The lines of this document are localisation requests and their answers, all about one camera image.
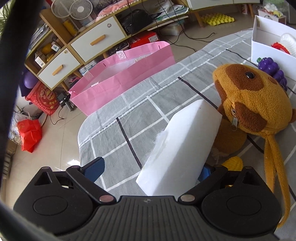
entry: pink cloth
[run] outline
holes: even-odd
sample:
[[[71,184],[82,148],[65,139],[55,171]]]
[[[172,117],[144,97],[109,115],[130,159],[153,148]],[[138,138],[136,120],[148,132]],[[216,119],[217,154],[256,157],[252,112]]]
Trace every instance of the pink cloth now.
[[[116,12],[117,10],[125,7],[125,6],[128,6],[128,3],[131,4],[133,2],[136,2],[136,1],[139,1],[139,0],[121,0],[119,2],[116,2],[114,4],[111,4],[107,7],[105,7],[99,14],[98,14],[98,17],[96,18],[96,22],[99,21],[100,19],[108,16],[109,14],[113,13],[113,12]]]
[[[102,60],[69,90],[70,100],[86,115],[95,112],[146,78],[175,64],[167,42],[119,51]]]

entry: zipper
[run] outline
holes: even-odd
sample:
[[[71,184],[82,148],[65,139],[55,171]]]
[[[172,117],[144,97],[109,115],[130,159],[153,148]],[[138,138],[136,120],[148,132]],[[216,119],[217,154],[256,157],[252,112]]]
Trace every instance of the zipper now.
[[[236,131],[237,130],[237,125],[238,125],[238,119],[236,117],[236,113],[235,113],[235,104],[232,102],[231,103],[231,114],[233,116],[233,119],[232,119],[232,123],[231,123],[231,129],[233,131]],[[284,130],[286,128],[283,127],[283,128],[279,128],[279,129],[276,129],[276,128],[271,128],[271,127],[265,127],[262,131],[281,131],[281,130]]]

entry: ribbed black surface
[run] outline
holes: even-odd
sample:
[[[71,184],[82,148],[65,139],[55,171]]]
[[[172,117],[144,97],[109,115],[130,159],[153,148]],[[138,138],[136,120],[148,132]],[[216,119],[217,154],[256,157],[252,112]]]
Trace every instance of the ribbed black surface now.
[[[235,238],[208,226],[193,206],[173,197],[124,196],[115,205],[100,207],[81,229],[59,237],[67,241],[274,241],[272,235]]]

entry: gray bedsheet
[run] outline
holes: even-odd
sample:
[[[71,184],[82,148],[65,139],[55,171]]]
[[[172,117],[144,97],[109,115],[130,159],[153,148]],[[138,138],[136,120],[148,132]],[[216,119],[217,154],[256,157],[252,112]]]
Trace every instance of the gray bedsheet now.
[[[176,112],[201,98],[196,90],[217,106],[221,103],[213,84],[212,72],[217,66],[226,63],[253,66],[247,61],[251,59],[251,36],[252,31],[245,30],[214,40],[91,114],[79,130],[78,144],[81,165],[98,156],[105,159],[105,172],[95,183],[116,198],[120,195],[144,195],[135,180],[154,147],[156,135],[165,129]],[[288,86],[295,90],[296,82],[288,78]],[[287,93],[292,105],[296,107],[296,95],[289,90]],[[291,187],[290,217],[282,228],[277,229],[276,234],[280,238],[292,240],[296,239],[296,208],[293,208],[293,191],[296,193],[296,179],[293,178],[296,170],[294,125],[289,125],[276,136]],[[264,139],[255,136],[252,138],[264,149]],[[245,166],[253,166],[265,178],[263,154],[249,141],[235,155],[242,158]],[[207,162],[215,164],[211,155]],[[275,193],[281,197],[279,185]]]

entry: yellow egg crate foam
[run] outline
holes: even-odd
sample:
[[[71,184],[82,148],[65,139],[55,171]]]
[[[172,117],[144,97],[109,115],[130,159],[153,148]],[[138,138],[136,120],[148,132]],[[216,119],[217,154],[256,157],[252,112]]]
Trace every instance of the yellow egg crate foam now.
[[[221,23],[232,23],[234,22],[234,18],[230,16],[226,16],[225,14],[221,13],[214,13],[214,14],[206,14],[201,17],[203,22],[211,25],[211,26],[216,26]]]

